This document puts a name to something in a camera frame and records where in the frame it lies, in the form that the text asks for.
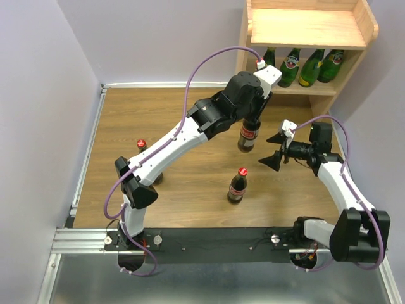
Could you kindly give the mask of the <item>green bottle red-white label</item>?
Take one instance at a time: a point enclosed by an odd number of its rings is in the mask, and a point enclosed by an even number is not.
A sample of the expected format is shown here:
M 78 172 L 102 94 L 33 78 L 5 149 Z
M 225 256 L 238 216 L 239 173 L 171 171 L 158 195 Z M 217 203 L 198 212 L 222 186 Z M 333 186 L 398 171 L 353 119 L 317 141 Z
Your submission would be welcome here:
M 282 77 L 278 82 L 278 86 L 284 88 L 289 87 L 295 80 L 299 70 L 300 52 L 300 48 L 294 48 L 283 60 L 279 68 Z

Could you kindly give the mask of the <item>green bottle yellow label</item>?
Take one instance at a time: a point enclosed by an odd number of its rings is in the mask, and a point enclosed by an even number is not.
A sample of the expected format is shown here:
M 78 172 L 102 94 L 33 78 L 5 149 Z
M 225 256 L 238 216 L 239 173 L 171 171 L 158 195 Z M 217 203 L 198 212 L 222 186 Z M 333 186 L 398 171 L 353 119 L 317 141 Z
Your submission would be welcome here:
M 320 74 L 323 64 L 325 50 L 317 49 L 305 62 L 298 78 L 298 83 L 302 87 L 311 87 Z

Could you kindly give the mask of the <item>green bottle red-blue label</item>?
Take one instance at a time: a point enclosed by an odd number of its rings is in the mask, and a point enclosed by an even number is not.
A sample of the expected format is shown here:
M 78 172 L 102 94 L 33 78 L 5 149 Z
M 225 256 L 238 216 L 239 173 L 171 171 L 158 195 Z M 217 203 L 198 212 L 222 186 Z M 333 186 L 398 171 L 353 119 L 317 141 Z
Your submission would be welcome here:
M 324 58 L 317 80 L 322 83 L 331 82 L 336 78 L 343 61 L 344 50 L 332 49 Z

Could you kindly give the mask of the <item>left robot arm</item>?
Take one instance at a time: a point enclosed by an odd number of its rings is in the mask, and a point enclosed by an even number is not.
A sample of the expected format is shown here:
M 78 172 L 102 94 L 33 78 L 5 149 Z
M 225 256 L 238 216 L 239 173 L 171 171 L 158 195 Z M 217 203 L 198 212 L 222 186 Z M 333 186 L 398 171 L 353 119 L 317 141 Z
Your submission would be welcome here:
M 280 72 L 271 68 L 239 72 L 223 90 L 196 101 L 181 121 L 150 148 L 115 161 L 124 198 L 118 242 L 126 250 L 145 247 L 140 235 L 147 207 L 158 198 L 153 187 L 158 175 L 186 152 L 228 131 L 234 123 L 258 122 L 280 78 Z

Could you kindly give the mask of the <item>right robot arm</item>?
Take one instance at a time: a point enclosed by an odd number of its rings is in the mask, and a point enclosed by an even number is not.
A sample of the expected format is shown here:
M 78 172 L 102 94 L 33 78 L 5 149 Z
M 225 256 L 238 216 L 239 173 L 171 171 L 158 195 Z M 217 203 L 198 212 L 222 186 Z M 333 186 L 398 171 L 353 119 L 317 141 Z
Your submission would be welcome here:
M 332 152 L 332 125 L 313 122 L 308 142 L 294 140 L 297 125 L 283 120 L 278 133 L 269 143 L 280 149 L 259 162 L 280 170 L 289 160 L 304 160 L 314 175 L 322 181 L 339 213 L 335 225 L 321 218 L 298 217 L 291 232 L 292 243 L 305 248 L 313 241 L 330 250 L 336 262 L 352 262 L 364 269 L 374 269 L 384 260 L 390 229 L 390 216 L 377 210 L 360 193 L 349 176 L 344 159 Z

